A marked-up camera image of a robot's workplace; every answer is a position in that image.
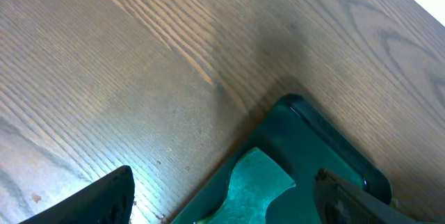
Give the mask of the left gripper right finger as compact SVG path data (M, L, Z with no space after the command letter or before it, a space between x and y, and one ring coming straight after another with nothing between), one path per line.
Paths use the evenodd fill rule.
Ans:
M326 168L314 176L314 202L322 223L424 224L390 206L392 187L362 180L364 189Z

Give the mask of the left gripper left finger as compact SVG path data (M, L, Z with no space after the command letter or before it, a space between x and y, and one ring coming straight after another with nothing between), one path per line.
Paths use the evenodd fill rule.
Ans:
M130 166L120 166L21 224L129 224L135 198Z

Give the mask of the green sponge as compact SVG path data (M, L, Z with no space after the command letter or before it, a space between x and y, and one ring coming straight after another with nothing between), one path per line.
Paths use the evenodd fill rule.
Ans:
M269 204L295 185L273 159L259 148L252 148L234 166L227 197L220 208L199 222L265 223Z

